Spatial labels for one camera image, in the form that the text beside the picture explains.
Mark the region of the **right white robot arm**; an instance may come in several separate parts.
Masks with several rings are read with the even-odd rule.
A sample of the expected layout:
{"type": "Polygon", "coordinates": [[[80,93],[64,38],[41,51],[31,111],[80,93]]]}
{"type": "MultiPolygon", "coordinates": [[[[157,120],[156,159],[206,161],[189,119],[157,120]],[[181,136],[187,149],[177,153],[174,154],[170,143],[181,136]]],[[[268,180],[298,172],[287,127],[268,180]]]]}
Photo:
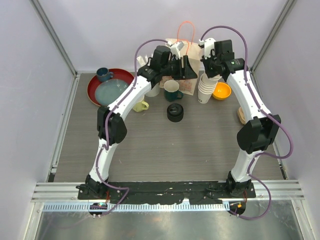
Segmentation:
{"type": "Polygon", "coordinates": [[[231,40],[208,38],[200,40],[199,46],[204,49],[201,62],[206,76],[209,79],[222,77],[244,114],[245,125],[236,135],[240,151],[225,186],[230,197],[240,197],[250,188],[251,174],[259,157],[274,142],[281,118],[264,106],[252,83],[247,63],[242,58],[235,58],[231,40]]]}

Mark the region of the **stack of black cup lids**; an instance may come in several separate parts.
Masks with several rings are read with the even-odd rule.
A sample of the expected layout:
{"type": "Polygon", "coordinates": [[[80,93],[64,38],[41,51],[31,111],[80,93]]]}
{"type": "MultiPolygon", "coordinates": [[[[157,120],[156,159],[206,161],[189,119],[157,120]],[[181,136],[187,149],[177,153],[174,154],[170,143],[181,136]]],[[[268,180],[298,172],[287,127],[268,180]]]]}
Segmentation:
{"type": "Polygon", "coordinates": [[[179,103],[172,103],[167,107],[166,113],[169,121],[177,123],[184,117],[184,108],[179,103]]]}

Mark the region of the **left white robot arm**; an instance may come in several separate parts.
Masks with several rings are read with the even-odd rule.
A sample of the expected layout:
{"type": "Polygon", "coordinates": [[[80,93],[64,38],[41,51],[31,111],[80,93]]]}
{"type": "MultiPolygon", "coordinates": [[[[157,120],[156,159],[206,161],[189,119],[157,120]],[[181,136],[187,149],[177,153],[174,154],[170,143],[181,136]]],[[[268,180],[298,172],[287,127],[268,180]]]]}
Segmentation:
{"type": "Polygon", "coordinates": [[[104,199],[110,186],[109,168],[117,146],[125,139],[125,119],[138,100],[153,89],[163,77],[189,80],[197,77],[187,55],[181,55],[183,42],[158,45],[152,57],[140,68],[129,87],[114,102],[97,111],[98,149],[85,182],[77,186],[78,199],[104,199]]]}

